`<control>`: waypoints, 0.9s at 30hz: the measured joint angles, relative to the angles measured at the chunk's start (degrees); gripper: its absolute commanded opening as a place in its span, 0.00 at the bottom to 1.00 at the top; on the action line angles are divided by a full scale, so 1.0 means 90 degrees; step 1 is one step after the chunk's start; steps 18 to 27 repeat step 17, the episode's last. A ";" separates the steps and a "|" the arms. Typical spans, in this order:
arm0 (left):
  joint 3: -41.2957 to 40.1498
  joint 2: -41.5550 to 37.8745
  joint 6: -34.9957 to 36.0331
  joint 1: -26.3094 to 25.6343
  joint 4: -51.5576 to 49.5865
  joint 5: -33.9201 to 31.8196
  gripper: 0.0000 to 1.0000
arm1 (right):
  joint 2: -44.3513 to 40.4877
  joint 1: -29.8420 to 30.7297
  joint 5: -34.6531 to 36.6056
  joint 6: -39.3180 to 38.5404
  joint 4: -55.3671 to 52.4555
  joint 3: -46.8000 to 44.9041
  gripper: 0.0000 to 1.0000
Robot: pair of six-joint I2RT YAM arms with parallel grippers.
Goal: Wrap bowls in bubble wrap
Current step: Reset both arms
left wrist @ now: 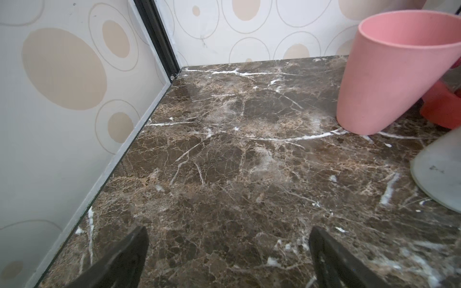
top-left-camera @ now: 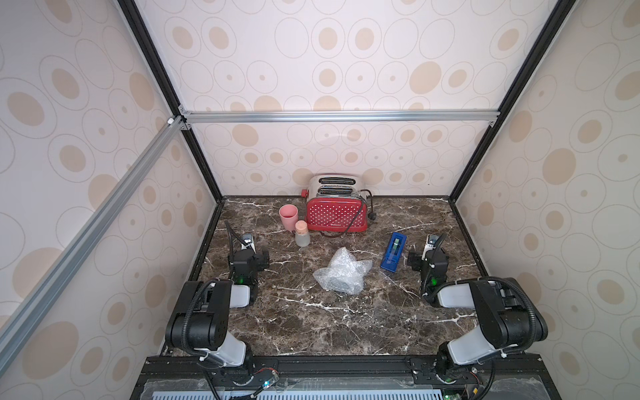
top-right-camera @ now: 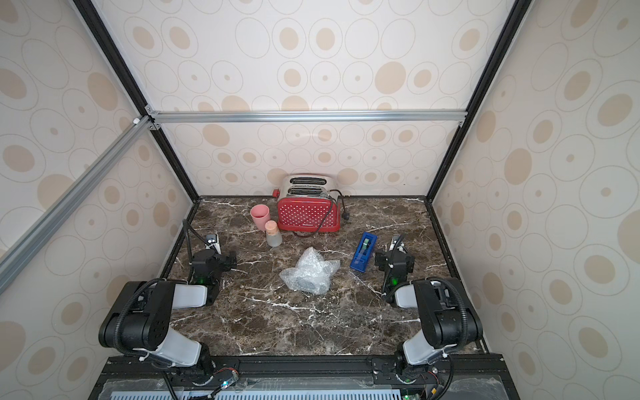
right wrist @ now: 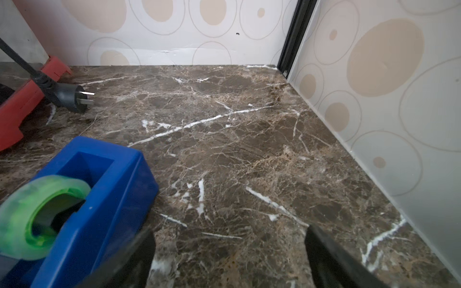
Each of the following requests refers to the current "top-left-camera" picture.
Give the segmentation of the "clear bubble wrap sheet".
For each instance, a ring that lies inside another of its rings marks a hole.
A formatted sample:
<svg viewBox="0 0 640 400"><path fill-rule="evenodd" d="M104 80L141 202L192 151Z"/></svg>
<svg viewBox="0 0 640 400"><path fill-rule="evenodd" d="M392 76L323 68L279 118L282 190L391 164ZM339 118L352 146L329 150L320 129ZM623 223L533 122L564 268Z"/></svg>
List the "clear bubble wrap sheet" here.
<svg viewBox="0 0 640 400"><path fill-rule="evenodd" d="M326 268L313 273L318 284L326 291L358 295L364 289L364 277L373 267L373 260L356 260L346 248L340 248Z"/></svg>

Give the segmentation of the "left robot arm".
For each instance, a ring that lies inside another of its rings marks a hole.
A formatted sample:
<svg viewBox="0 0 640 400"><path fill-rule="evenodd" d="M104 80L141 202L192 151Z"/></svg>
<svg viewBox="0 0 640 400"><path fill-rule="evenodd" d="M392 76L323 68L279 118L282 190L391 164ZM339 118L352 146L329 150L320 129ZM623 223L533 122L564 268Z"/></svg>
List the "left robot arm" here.
<svg viewBox="0 0 640 400"><path fill-rule="evenodd" d="M210 368L253 369L250 346L229 331L234 308L246 308L258 298L258 274L270 263L269 252L258 252L253 235L238 234L225 223L229 277L187 281L168 320L165 342Z"/></svg>

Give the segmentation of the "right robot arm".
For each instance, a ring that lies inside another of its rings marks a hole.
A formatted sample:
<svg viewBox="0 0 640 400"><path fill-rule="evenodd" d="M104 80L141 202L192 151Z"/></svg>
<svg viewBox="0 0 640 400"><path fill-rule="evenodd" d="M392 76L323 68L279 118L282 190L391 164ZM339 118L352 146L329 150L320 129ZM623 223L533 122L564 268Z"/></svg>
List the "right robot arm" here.
<svg viewBox="0 0 640 400"><path fill-rule="evenodd" d="M447 280L449 256L441 248L408 254L421 274L423 300L436 308L475 311L477 326L438 348L434 371L445 383L458 380L466 367L524 353L548 337L548 325L533 300L513 278Z"/></svg>

